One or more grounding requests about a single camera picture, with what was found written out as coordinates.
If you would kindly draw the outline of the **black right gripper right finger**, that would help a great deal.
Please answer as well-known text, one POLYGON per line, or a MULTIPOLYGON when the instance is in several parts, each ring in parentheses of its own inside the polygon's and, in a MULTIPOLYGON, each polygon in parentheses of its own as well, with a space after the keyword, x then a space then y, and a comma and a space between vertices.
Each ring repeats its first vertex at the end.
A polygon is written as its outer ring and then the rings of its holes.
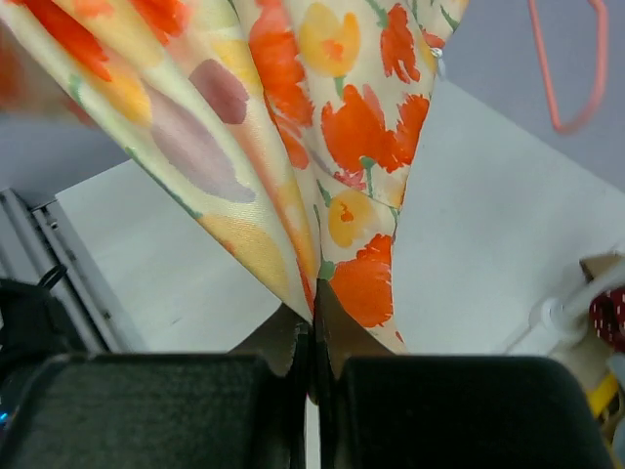
POLYGON ((614 468, 576 378, 543 357, 397 355, 315 297, 324 468, 614 468))

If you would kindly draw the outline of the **tulip print skirt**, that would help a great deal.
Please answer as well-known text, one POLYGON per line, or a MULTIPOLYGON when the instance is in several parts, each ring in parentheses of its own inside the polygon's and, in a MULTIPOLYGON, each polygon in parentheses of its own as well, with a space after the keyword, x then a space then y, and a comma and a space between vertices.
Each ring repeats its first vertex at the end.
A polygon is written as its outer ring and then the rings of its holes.
POLYGON ((104 130, 305 320, 383 346, 392 252, 464 1, 5 1, 1 107, 104 130))

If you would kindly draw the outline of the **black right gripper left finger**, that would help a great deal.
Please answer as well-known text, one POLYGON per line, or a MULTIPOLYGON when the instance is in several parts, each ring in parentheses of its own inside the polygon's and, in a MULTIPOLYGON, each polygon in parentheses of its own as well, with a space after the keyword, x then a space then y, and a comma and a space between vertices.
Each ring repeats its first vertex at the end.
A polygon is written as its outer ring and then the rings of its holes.
POLYGON ((287 307, 225 354, 22 364, 5 468, 302 468, 310 325, 287 307))

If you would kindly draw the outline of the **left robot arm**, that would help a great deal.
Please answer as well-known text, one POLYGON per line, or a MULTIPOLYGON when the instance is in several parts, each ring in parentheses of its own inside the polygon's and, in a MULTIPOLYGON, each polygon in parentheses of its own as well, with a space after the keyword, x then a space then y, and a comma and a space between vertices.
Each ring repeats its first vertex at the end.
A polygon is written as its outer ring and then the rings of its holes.
POLYGON ((53 268, 36 283, 1 279, 1 421, 15 412, 29 374, 56 354, 83 348, 53 287, 65 268, 53 268))

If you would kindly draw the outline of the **khaki tan skirt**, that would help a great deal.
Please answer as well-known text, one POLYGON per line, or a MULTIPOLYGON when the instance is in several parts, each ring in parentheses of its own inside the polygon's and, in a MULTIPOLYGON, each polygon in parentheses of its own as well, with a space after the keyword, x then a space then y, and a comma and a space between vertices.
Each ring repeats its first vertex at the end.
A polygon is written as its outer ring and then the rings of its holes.
MULTIPOLYGON (((579 261, 585 284, 608 273, 618 261, 619 254, 609 253, 584 258, 579 261)), ((557 349, 551 357, 563 364, 585 389, 595 388, 606 375, 606 359, 611 349, 600 339, 589 322, 584 339, 578 344, 557 349)))

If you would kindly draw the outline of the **red polka dot skirt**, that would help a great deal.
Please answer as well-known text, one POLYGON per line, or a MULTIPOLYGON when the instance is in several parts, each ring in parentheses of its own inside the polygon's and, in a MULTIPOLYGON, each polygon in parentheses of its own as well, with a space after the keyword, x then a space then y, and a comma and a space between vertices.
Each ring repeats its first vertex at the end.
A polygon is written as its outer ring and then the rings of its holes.
POLYGON ((591 302, 588 313, 596 335, 614 352, 624 352, 624 287, 606 290, 591 302))

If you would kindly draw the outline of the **light blue denim skirt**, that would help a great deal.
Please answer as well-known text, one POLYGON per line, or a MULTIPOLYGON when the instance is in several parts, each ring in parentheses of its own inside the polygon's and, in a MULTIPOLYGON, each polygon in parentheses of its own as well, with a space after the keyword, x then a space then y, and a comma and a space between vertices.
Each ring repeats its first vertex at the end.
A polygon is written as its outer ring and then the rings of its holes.
POLYGON ((624 464, 624 354, 616 353, 607 361, 610 377, 616 383, 616 393, 608 405, 606 427, 611 436, 611 447, 624 464))

